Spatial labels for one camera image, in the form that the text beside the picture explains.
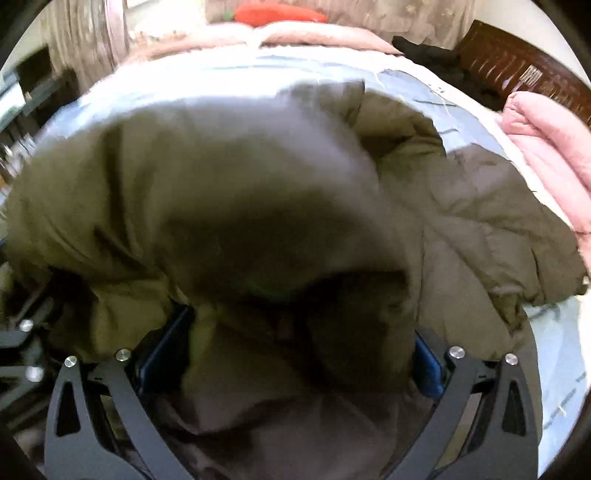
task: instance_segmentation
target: brown wooden furniture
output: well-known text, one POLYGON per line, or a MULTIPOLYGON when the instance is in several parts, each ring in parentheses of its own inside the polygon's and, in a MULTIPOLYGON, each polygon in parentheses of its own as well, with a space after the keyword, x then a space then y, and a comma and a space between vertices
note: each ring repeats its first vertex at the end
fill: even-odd
POLYGON ((541 93, 591 127, 591 90, 547 53, 499 28, 474 21, 456 47, 462 67, 504 99, 518 90, 541 93))

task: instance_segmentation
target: dark fabric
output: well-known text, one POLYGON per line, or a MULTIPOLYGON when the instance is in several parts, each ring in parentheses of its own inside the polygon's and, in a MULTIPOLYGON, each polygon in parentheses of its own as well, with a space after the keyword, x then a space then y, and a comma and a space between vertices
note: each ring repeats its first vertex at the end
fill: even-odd
POLYGON ((67 329, 85 358, 158 324, 135 309, 167 308, 146 285, 195 307, 182 392, 152 412, 204 479, 378 478, 430 406, 410 383, 417 324, 480 358, 516 352, 539 413, 521 305, 586 274, 508 161, 446 155, 430 120, 356 82, 89 120, 42 143, 8 225, 22 279, 114 288, 98 306, 117 308, 67 329))
POLYGON ((478 103, 495 112, 503 110, 505 102, 501 96, 460 66, 458 52, 431 45, 417 45, 404 37, 394 37, 392 45, 404 53, 406 58, 428 68, 444 82, 461 90, 478 103))

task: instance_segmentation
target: silver bolt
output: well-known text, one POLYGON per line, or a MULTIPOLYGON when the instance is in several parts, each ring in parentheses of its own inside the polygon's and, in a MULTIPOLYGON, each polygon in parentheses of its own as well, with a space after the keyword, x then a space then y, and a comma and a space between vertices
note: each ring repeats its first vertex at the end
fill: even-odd
POLYGON ((507 362, 509 365, 517 365, 519 363, 519 359, 514 353, 508 353, 505 355, 505 362, 507 362))
POLYGON ((457 358, 458 360, 461 360, 462 358, 464 358, 466 356, 466 351, 461 346, 453 346, 449 349, 449 354, 453 358, 457 358))
POLYGON ((31 330, 33 330, 33 327, 35 326, 35 324, 33 323, 32 320, 30 319, 24 319, 21 324, 18 326, 18 328, 20 329, 21 332, 30 332, 31 330))
POLYGON ((126 362, 131 358, 131 351, 127 348, 122 348, 115 354, 115 358, 119 362, 126 362))
POLYGON ((45 374, 45 370, 42 367, 27 367, 25 370, 25 377, 29 382, 39 383, 43 380, 43 375, 45 374))
POLYGON ((68 358, 64 360, 64 365, 66 366, 66 368, 72 368, 77 363, 78 359, 74 355, 70 355, 68 358))

